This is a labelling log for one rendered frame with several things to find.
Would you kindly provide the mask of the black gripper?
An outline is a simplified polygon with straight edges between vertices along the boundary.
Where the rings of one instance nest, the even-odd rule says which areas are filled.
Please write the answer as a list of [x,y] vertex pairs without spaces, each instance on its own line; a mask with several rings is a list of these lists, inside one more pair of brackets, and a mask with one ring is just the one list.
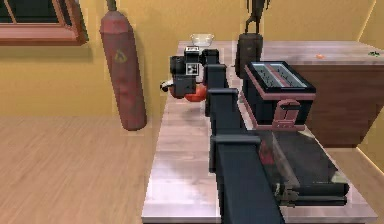
[[197,63],[186,63],[184,56],[171,56],[170,73],[173,81],[167,80],[160,84],[163,92],[167,92],[172,87],[172,95],[181,99],[186,94],[193,94],[196,91]]

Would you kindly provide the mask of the red apple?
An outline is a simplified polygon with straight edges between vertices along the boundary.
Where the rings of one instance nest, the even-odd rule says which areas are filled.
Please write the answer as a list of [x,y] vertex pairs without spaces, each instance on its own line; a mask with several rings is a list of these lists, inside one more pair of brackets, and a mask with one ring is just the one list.
[[203,84],[198,84],[196,86],[196,92],[194,94],[186,94],[184,98],[189,102],[201,102],[206,99],[207,88]]

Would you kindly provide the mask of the red punching bag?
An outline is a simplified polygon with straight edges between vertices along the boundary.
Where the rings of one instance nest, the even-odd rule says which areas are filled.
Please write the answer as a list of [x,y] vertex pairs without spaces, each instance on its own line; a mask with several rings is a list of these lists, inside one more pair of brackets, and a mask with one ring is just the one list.
[[106,0],[100,35],[122,127],[137,131],[147,124],[134,31],[116,0]]

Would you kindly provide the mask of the clear glass bowl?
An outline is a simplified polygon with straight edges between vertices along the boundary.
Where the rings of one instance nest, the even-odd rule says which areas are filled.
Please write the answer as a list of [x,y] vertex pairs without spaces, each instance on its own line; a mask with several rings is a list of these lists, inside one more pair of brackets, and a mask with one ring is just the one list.
[[198,47],[209,47],[214,39],[213,34],[192,34],[190,36],[192,44]]

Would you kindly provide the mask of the wooden kitchen counter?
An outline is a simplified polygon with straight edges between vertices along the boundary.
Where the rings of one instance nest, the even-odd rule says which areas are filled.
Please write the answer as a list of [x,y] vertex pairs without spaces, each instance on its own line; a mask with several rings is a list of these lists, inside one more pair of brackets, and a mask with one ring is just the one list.
[[[253,127],[245,108],[241,80],[233,68],[226,69],[226,78],[228,86],[239,91],[238,108],[246,129],[257,135],[261,130]],[[307,130],[288,132],[314,137]],[[209,171],[210,136],[205,102],[167,99],[142,210],[143,224],[221,224],[216,175]],[[376,220],[374,210],[329,159],[348,181],[347,203],[289,207],[277,202],[286,224],[370,224]]]

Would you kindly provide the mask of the dark brown statue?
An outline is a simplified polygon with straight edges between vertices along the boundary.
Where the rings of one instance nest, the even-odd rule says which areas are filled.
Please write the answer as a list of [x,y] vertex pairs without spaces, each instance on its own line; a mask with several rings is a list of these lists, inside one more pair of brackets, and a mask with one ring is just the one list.
[[269,8],[271,0],[246,0],[249,18],[245,30],[239,35],[235,58],[235,72],[238,78],[245,77],[245,65],[259,62],[263,50],[263,36],[260,34],[260,22],[263,11]]

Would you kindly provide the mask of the black and pink toaster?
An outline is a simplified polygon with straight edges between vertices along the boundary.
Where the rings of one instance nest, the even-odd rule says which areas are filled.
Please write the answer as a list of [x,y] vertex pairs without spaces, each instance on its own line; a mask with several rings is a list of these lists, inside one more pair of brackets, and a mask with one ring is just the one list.
[[244,66],[241,97],[252,125],[263,131],[303,131],[316,88],[284,61]]

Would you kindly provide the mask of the wooden framed window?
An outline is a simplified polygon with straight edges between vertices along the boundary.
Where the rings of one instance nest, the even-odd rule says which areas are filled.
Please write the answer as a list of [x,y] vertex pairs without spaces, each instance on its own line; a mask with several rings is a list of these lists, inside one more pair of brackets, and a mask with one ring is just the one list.
[[87,41],[79,0],[0,0],[0,46],[80,46]]

